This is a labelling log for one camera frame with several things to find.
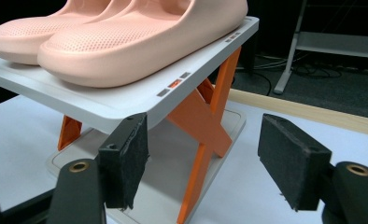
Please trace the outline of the white and orange shoe rack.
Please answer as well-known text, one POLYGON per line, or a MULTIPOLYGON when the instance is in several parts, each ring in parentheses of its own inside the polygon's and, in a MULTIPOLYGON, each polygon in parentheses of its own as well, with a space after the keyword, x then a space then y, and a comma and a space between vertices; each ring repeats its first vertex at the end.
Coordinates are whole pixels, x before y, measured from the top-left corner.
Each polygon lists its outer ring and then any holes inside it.
POLYGON ((93 157, 125 118, 146 113, 151 157, 134 209, 108 214, 120 224, 188 224, 245 126, 245 115, 226 103, 240 49, 258 29, 258 19, 247 17, 222 39, 120 88, 83 88, 2 59, 0 86, 88 125, 51 156, 54 174, 93 157))

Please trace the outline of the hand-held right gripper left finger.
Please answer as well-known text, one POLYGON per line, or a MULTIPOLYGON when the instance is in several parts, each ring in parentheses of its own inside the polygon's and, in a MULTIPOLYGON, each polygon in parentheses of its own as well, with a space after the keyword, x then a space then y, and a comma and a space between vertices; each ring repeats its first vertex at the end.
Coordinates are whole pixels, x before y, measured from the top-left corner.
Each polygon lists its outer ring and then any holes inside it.
POLYGON ((146 113, 125 118, 98 149, 107 208, 134 208, 149 159, 146 113))

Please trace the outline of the pink foam slipper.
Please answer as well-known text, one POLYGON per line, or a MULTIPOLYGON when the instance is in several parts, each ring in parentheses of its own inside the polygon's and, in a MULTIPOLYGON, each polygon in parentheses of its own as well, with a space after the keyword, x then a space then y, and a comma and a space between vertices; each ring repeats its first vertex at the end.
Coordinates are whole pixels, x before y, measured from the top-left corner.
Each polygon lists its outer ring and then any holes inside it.
POLYGON ((134 0, 119 15, 56 33, 37 60, 66 82, 118 87, 227 35, 247 13, 247 0, 134 0))
POLYGON ((67 0, 48 16, 16 19, 0 25, 0 58, 37 65, 39 47, 57 32, 100 19, 112 0, 67 0))

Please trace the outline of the grey metal stand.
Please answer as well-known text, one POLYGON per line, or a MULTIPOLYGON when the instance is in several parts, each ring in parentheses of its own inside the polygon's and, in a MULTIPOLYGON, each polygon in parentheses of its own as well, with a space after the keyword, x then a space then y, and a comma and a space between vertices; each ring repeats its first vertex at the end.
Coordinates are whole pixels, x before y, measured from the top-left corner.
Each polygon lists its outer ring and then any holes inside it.
POLYGON ((290 79, 291 66, 296 50, 368 58, 368 36, 302 32, 301 26, 307 1, 308 0, 302 0, 286 66, 274 88, 274 93, 278 95, 284 92, 290 79))

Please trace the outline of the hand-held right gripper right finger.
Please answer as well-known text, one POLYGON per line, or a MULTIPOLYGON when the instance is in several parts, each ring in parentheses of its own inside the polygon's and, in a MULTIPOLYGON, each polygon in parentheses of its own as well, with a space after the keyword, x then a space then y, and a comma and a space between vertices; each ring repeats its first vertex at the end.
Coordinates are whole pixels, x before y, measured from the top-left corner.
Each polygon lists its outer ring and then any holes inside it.
POLYGON ((293 210, 318 208, 319 176, 332 156, 328 148, 289 120, 263 114, 258 156, 293 210))

